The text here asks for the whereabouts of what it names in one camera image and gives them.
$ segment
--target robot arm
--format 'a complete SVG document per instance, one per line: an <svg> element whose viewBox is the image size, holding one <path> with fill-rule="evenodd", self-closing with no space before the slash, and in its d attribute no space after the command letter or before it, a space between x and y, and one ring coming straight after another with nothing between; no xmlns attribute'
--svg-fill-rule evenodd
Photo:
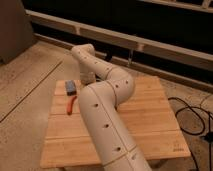
<svg viewBox="0 0 213 171"><path fill-rule="evenodd" d="M123 69L94 57L91 44L75 46L72 55L83 72L101 79L81 91L78 101L85 125L106 171L151 171L115 107L134 91L132 76Z"/></svg>

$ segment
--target wooden board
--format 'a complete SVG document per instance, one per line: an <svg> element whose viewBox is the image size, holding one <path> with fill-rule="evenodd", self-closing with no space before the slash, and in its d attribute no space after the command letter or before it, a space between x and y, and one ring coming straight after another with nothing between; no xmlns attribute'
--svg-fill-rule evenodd
<svg viewBox="0 0 213 171"><path fill-rule="evenodd" d="M206 13L213 13L213 8L210 7L210 3L212 0L203 0L202 4L196 4L197 1L185 1L181 2L179 0L138 0L148 3L160 4L160 5L167 5L176 8L183 8L188 10L206 12Z"/></svg>
<svg viewBox="0 0 213 171"><path fill-rule="evenodd" d="M138 77L135 82L134 95L118 107L118 112L145 157L190 156L159 79ZM42 168L100 164L78 103L74 104L71 116L66 114L68 100L64 81L58 81L41 157Z"/></svg>

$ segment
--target wood surface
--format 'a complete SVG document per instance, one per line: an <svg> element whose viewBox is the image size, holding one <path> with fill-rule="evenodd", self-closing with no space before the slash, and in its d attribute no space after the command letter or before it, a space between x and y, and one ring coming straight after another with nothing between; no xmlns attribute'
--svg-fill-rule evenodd
<svg viewBox="0 0 213 171"><path fill-rule="evenodd" d="M118 113L146 159L190 156L159 79L137 77L135 82L134 95L118 107ZM80 82L76 84L79 93ZM58 81L44 140L42 168L100 164L77 101L73 114L66 114L69 98L64 81Z"/></svg>
<svg viewBox="0 0 213 171"><path fill-rule="evenodd" d="M171 7L177 7L177 8L183 8L188 10L194 10L194 11L201 11L206 13L213 13L213 8L209 7L209 4L211 0L203 0L202 5L197 5L189 2L178 2L177 0L138 0L138 1L144 1L149 3L155 3L160 5L167 5Z"/></svg>
<svg viewBox="0 0 213 171"><path fill-rule="evenodd" d="M213 71L213 55L26 10L31 22L137 52Z"/></svg>

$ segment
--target speckled floor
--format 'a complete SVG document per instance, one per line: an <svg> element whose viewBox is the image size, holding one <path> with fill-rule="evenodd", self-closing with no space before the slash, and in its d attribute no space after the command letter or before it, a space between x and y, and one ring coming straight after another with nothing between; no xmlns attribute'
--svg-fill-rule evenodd
<svg viewBox="0 0 213 171"><path fill-rule="evenodd" d="M143 73L125 68L133 76ZM52 92L59 79L78 79L79 69L68 50L38 42L8 65L0 66L0 171L43 171L39 167L43 138L52 101ZM177 96L191 105L199 105L209 95L193 88L161 79L168 97ZM213 111L213 97L203 107ZM180 105L171 102L176 111ZM185 112L180 125L196 131L198 120ZM201 171L208 170L208 144L199 137L185 135L195 153ZM191 158L172 159L154 170L184 171L194 169ZM100 166L67 168L72 171L100 171Z"/></svg>

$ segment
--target electrical cable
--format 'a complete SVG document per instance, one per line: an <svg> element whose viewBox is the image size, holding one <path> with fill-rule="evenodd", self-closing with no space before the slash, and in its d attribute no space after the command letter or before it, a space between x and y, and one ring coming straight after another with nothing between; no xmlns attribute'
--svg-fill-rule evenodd
<svg viewBox="0 0 213 171"><path fill-rule="evenodd" d="M195 114L195 116L196 116L196 117L200 120L200 122L201 122L202 129L201 129L200 131L198 131L198 132L190 132L190 131L188 131L188 130L182 128L182 127L180 127L181 130L182 130L183 132L185 132L185 133L187 133L187 134L189 134L189 135L192 135L192 136L199 136L199 135L202 135L202 134L205 132L205 130L206 130L205 121L204 121L204 119L201 117L201 115L196 111L196 110L200 110L200 111L202 111L204 114L207 114L207 115L208 115L208 117L209 117L208 134L212 133L212 132L211 132L211 120L213 120L213 113L210 112L210 111L208 111L208 110L206 110L206 109L204 109L204 108L202 108L202 104L203 104L204 101L207 100L210 96L212 96L212 94L206 96L206 97L201 101L199 107L197 107L197 106L191 106L191 105L189 105L187 102L185 102L184 100L182 100L182 99L180 99L180 98L178 98L178 97L170 97L170 98L168 98L168 100L170 100L170 101L171 101L171 100L178 101L178 102L180 102L180 103L182 103L182 104L185 105L185 107L182 107L182 108L178 109L178 110L175 112L175 116L176 116L176 117L178 117L178 115L179 115L181 112L183 112L184 110L189 109L190 111L192 111L193 114ZM208 141L208 143L209 143L209 168L210 168L210 171L212 171L212 163L211 163L211 159L212 159L212 154L211 154L211 140L208 140L208 139L207 139L208 137L206 138L206 136L203 136L203 137L204 137L204 139L205 139L206 141ZM193 161L194 161L194 163L195 163L196 170L199 171L199 167L198 167L197 160L196 160L196 158L195 158L195 155L192 153L192 151L191 151L191 155L192 155L192 159L193 159Z"/></svg>

